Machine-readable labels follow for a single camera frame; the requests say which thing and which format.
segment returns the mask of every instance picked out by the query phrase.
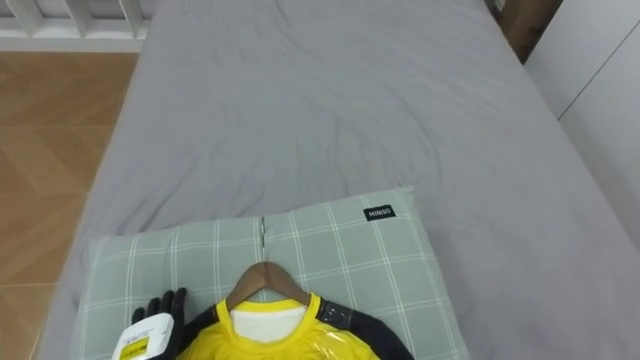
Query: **green plaid pillowcase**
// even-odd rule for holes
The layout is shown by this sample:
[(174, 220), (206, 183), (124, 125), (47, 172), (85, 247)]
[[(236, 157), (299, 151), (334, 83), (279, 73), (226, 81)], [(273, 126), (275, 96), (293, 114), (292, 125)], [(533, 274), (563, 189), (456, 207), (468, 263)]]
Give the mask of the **green plaid pillowcase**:
[[(382, 205), (396, 216), (367, 221), (365, 209)], [(92, 259), (74, 358), (110, 359), (133, 309), (167, 289), (189, 289), (186, 315), (195, 316), (262, 260), (282, 265), (309, 291), (383, 320), (417, 359), (469, 358), (410, 189), (105, 238)]]

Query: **yellow jersey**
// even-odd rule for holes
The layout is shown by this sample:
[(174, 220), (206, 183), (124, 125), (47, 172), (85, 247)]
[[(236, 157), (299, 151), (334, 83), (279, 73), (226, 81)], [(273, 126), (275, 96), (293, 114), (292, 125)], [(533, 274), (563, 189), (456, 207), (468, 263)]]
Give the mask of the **yellow jersey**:
[[(234, 311), (255, 314), (257, 318), (261, 314), (295, 312), (301, 306), (294, 300), (244, 302)], [(268, 326), (266, 330), (256, 336), (273, 337)], [(290, 330), (273, 341), (242, 336), (234, 329), (232, 314), (226, 300), (222, 300), (185, 327), (178, 360), (413, 359), (382, 321), (313, 293), (309, 306)]]

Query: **mattress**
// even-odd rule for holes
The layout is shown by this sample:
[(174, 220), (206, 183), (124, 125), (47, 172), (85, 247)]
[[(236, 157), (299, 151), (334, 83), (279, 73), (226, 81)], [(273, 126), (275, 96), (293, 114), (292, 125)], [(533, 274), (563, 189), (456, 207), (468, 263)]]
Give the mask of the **mattress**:
[(640, 255), (481, 0), (172, 0), (41, 336), (96, 237), (414, 186), (475, 360), (640, 358)]

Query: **wooden floor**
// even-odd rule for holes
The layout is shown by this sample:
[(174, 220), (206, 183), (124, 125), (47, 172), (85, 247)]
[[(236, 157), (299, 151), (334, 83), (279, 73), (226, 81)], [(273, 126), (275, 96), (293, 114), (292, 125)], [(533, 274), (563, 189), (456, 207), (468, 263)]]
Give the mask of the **wooden floor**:
[(32, 357), (136, 55), (0, 53), (0, 358)]

